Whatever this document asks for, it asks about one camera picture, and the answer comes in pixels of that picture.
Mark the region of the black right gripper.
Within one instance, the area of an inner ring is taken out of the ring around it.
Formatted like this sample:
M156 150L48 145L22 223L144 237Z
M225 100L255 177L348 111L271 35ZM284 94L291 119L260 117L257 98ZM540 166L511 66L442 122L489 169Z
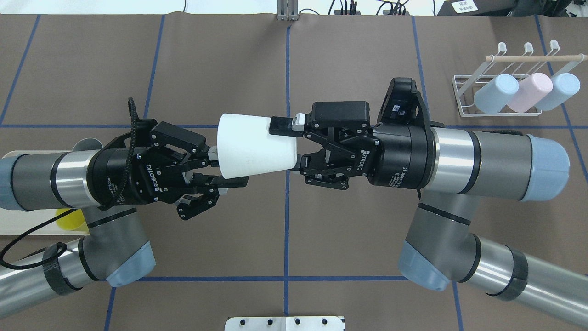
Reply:
M291 169L313 186L346 190L349 178L363 176L374 186L420 190L433 172L432 128L371 126L369 104L363 101L315 102L308 114L273 116L269 134L321 145L318 152L297 155Z

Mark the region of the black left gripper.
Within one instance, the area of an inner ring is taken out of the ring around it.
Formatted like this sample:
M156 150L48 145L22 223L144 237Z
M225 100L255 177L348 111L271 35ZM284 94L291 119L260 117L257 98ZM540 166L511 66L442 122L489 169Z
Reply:
M246 187L249 177L196 173L219 167L218 147L205 136L168 122L138 121L90 161L90 193L103 209L164 202L188 220L214 207L223 188Z

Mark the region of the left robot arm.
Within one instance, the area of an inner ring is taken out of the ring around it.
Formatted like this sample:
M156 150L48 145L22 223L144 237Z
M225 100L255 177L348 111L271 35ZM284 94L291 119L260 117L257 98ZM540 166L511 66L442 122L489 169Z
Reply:
M176 206L189 220L214 207L222 193L247 177L204 175L217 167L206 138L168 122L133 119L130 132L106 145L88 138L71 151L20 154L1 160L1 208L57 214L26 230L1 250L1 317L80 291L94 281L122 287L156 265L137 207ZM59 221L88 234L6 261L16 243Z

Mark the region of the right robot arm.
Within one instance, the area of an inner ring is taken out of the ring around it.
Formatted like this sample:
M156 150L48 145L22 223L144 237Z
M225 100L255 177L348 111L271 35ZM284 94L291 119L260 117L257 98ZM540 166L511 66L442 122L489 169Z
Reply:
M420 193L398 268L431 291L452 281L587 327L587 277L473 234L481 197L548 201L570 162L553 140L433 124L417 98L384 103L375 126L366 102L315 102L294 119L272 117L273 136L304 137L318 152L296 157L307 184L346 190L350 177Z

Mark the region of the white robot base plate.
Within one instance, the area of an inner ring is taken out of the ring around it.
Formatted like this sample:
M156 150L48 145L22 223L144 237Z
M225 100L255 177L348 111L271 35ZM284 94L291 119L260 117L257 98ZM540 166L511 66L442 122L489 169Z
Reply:
M345 331L339 316L269 316L227 319L225 331Z

